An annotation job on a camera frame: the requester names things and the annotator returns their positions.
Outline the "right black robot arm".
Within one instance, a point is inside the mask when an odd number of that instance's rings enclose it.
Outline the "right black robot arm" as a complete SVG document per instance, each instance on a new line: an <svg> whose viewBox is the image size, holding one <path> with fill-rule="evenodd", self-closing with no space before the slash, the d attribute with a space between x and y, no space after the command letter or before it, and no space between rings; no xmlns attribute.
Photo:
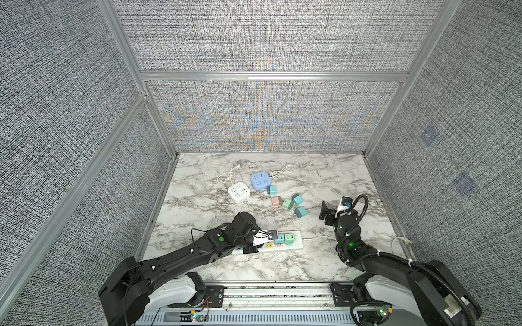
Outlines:
<svg viewBox="0 0 522 326"><path fill-rule="evenodd" d="M443 262L416 262L362 240L367 200L364 194L344 197L335 209L322 203L319 219L333 228L338 258L362 273L352 285L330 285L335 306L348 307L356 325L380 325L394 307L427 325L475 325L481 306Z"/></svg>

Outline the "green adapter lowest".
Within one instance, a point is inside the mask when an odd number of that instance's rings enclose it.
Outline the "green adapter lowest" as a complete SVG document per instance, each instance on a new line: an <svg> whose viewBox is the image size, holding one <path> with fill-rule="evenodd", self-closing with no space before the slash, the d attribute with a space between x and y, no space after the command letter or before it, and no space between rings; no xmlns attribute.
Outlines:
<svg viewBox="0 0 522 326"><path fill-rule="evenodd" d="M293 233L287 233L287 234L284 234L284 243L285 244L292 244L295 242L295 235Z"/></svg>

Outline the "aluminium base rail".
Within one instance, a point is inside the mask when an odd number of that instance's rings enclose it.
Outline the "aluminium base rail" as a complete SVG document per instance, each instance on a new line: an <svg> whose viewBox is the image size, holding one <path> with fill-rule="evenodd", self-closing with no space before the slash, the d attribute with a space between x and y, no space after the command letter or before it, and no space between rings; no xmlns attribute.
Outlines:
<svg viewBox="0 0 522 326"><path fill-rule="evenodd" d="M405 286L377 275L361 277L356 283L229 283L207 285L199 274L155 281L141 275L116 277L98 291L103 311L110 325L131 325L148 311L162 307L214 308L232 304L236 308L267 308L272 311L323 307L331 300L335 307L396 306L421 317L428 325L452 325L446 313L444 296L437 282L420 273L410 273Z"/></svg>

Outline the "long white power strip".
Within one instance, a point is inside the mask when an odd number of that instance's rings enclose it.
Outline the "long white power strip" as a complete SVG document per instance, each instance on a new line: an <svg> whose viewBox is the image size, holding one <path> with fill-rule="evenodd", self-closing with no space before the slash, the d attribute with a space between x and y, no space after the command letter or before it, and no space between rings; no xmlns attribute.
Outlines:
<svg viewBox="0 0 522 326"><path fill-rule="evenodd" d="M233 255L247 255L254 253L271 253L276 251L295 251L303 248L303 239L300 231L283 231L274 241L267 242L252 249L235 249Z"/></svg>

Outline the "white square power strip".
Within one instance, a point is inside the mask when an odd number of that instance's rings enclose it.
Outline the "white square power strip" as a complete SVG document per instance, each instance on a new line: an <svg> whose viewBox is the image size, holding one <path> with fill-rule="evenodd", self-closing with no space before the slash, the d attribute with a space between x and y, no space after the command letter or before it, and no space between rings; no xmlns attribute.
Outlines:
<svg viewBox="0 0 522 326"><path fill-rule="evenodd" d="M232 184L227 190L228 195L236 203L241 203L251 196L249 187L242 181Z"/></svg>

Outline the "green adapter beside pink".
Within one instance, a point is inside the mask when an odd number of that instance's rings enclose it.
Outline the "green adapter beside pink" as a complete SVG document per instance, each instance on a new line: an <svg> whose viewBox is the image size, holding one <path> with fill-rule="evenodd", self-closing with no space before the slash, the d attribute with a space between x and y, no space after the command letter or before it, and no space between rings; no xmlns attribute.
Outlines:
<svg viewBox="0 0 522 326"><path fill-rule="evenodd" d="M294 206L294 201L292 199L285 199L282 203L282 207L290 210Z"/></svg>

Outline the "blue square power strip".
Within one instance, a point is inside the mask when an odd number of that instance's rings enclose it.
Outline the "blue square power strip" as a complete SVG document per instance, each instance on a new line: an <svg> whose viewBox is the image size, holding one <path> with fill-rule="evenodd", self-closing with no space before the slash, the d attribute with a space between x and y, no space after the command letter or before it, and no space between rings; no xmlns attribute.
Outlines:
<svg viewBox="0 0 522 326"><path fill-rule="evenodd" d="M264 171L253 174L250 180L255 191L266 190L272 184L270 175Z"/></svg>

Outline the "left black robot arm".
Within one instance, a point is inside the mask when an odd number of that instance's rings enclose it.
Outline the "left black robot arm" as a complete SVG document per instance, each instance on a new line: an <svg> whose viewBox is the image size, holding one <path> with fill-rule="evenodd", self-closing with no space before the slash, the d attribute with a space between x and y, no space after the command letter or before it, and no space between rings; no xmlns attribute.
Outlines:
<svg viewBox="0 0 522 326"><path fill-rule="evenodd" d="M107 323L132 325L153 306L153 294L167 282L225 258L237 248L257 249L277 237L276 230L263 230L254 216L240 212L230 223L206 230L181 249L148 260L133 256L122 260L99 289Z"/></svg>

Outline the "pink plug adapter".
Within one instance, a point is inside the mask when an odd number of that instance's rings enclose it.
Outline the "pink plug adapter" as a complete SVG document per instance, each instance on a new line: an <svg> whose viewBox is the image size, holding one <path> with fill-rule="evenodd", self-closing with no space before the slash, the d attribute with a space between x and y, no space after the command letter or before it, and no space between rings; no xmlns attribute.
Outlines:
<svg viewBox="0 0 522 326"><path fill-rule="evenodd" d="M279 207L282 205L282 199L280 196L274 196L271 198L271 205L272 207Z"/></svg>

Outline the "aluminium enclosure frame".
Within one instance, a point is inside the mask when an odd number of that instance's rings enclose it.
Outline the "aluminium enclosure frame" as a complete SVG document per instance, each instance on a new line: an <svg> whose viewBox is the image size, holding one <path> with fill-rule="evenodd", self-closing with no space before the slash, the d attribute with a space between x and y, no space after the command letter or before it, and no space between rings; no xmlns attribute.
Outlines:
<svg viewBox="0 0 522 326"><path fill-rule="evenodd" d="M409 239L486 322L521 303L520 1L1 2L5 324L97 323L123 259L239 211L310 241L204 279L355 278L318 213L361 193L367 243Z"/></svg>

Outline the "teal adapter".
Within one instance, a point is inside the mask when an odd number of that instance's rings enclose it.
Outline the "teal adapter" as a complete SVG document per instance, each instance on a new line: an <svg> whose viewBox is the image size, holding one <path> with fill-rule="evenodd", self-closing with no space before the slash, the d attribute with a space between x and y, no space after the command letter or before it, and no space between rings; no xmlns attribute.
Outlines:
<svg viewBox="0 0 522 326"><path fill-rule="evenodd" d="M277 194L277 187L276 186L268 186L267 187L267 194L268 195L276 195Z"/></svg>
<svg viewBox="0 0 522 326"><path fill-rule="evenodd" d="M294 213L295 213L296 217L302 218L308 214L308 211L306 208L299 206L294 210Z"/></svg>
<svg viewBox="0 0 522 326"><path fill-rule="evenodd" d="M278 234L278 237L274 240L274 244L276 245L282 245L285 243L285 235L284 234Z"/></svg>
<svg viewBox="0 0 522 326"><path fill-rule="evenodd" d="M292 197L292 201L293 201L293 203L294 203L296 206L300 206L300 205L303 204L304 199L303 199L303 197L302 197L301 195L296 194L296 195L294 195L294 196Z"/></svg>

